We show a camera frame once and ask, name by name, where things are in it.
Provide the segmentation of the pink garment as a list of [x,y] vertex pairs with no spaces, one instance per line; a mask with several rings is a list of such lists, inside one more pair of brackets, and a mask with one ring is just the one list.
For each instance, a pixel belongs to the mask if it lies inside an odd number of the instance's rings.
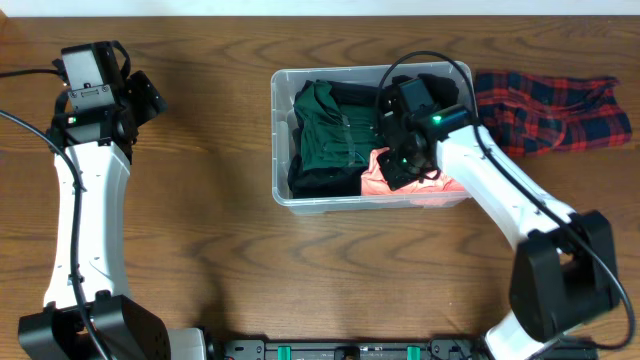
[[361,194],[375,195],[406,195],[429,193],[464,192],[464,187],[446,174],[441,174],[436,180],[413,181],[408,185],[392,190],[383,177],[381,167],[377,161],[379,155],[388,151],[388,147],[374,149],[369,156],[369,167],[361,174]]

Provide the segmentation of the large black garment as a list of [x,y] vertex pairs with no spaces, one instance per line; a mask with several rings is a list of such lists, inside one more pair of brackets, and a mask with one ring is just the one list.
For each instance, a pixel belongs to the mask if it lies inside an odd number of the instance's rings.
[[290,164],[287,183],[296,199],[310,197],[345,197],[361,194],[361,174],[368,169],[329,168],[305,171],[302,167],[299,127],[292,133],[297,154]]

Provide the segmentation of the dark green garment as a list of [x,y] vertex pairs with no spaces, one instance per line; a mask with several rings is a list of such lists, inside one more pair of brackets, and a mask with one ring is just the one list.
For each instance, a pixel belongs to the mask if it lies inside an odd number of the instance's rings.
[[293,103],[305,171],[360,168],[370,153],[384,146],[376,133],[377,89],[344,82],[307,81]]

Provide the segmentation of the red plaid flannel shirt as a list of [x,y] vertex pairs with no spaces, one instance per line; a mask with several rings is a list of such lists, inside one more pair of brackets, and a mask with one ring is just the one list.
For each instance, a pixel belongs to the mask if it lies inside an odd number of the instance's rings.
[[483,70],[476,74],[478,117],[510,157],[583,152],[632,138],[614,90],[619,80]]

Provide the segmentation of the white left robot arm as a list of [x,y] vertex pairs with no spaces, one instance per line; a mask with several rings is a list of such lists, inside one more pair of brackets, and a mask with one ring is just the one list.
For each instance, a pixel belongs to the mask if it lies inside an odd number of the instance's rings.
[[20,318],[32,359],[209,359],[203,330],[170,330],[131,295],[124,200],[140,127],[167,103],[117,41],[62,49],[65,83],[51,125],[36,134],[59,184],[56,255],[40,312]]

